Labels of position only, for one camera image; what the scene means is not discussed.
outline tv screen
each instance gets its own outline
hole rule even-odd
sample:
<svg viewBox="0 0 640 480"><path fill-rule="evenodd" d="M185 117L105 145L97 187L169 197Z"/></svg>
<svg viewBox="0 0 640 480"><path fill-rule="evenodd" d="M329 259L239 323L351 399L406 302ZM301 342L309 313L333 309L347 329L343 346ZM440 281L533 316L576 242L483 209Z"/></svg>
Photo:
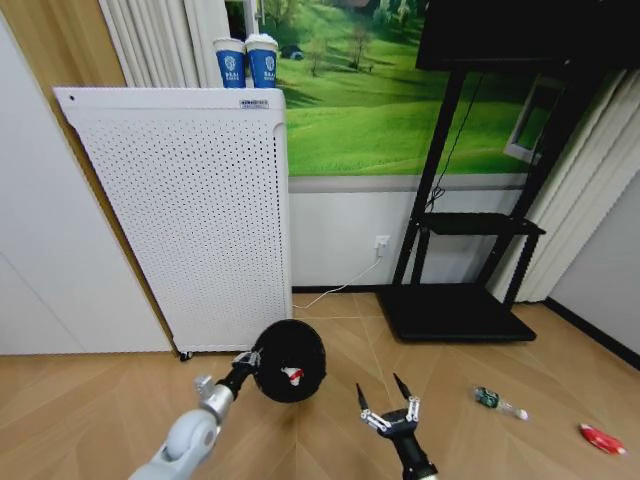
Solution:
<svg viewBox="0 0 640 480"><path fill-rule="evenodd" d="M626 0L430 0L417 67L540 71L640 65Z"/></svg>

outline white wall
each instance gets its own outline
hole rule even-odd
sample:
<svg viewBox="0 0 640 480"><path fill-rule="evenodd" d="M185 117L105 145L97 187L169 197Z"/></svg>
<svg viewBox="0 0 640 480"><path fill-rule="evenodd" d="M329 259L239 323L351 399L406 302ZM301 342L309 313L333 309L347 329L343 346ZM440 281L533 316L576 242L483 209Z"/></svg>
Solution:
<svg viewBox="0 0 640 480"><path fill-rule="evenodd" d="M640 175L636 175L551 292L640 353Z"/></svg>
<svg viewBox="0 0 640 480"><path fill-rule="evenodd" d="M0 354L168 350L1 16L0 65Z"/></svg>
<svg viewBox="0 0 640 480"><path fill-rule="evenodd" d="M519 190L447 191L436 211L508 213L519 194ZM415 192L292 194L293 285L349 281L375 261L376 235L391 235L388 255L355 284L390 283L414 197ZM422 281L472 280L493 238L432 235Z"/></svg>

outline paper cup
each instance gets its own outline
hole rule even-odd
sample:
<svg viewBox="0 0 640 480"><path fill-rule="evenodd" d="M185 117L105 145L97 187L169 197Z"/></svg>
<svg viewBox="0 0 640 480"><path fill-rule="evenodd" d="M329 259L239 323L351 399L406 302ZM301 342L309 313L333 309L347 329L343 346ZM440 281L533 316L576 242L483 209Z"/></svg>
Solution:
<svg viewBox="0 0 640 480"><path fill-rule="evenodd" d="M269 35L250 35L245 42L255 88L275 88L278 42Z"/></svg>
<svg viewBox="0 0 640 480"><path fill-rule="evenodd" d="M213 41L224 88L244 88L244 42L235 38Z"/></svg>

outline wall outlet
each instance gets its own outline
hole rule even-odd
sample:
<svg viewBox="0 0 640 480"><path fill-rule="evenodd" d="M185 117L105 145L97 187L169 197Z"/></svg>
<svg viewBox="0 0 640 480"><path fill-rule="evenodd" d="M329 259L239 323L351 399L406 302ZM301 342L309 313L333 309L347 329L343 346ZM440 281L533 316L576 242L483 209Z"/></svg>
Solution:
<svg viewBox="0 0 640 480"><path fill-rule="evenodd" d="M373 248L376 249L376 255L378 258L384 257L385 252L387 251L387 247L389 245L389 239L391 235L378 235L376 236L376 242L373 245Z"/></svg>

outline white curtain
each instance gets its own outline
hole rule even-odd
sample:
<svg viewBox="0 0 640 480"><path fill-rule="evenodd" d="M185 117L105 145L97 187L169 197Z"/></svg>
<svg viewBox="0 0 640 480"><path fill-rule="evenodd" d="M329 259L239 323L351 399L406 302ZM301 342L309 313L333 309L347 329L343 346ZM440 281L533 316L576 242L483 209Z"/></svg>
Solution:
<svg viewBox="0 0 640 480"><path fill-rule="evenodd" d="M540 237L517 301L544 300L640 170L640 73L620 73L603 92L527 218ZM493 293L507 290L523 241L503 261Z"/></svg>
<svg viewBox="0 0 640 480"><path fill-rule="evenodd" d="M129 87L221 87L224 0L100 0Z"/></svg>

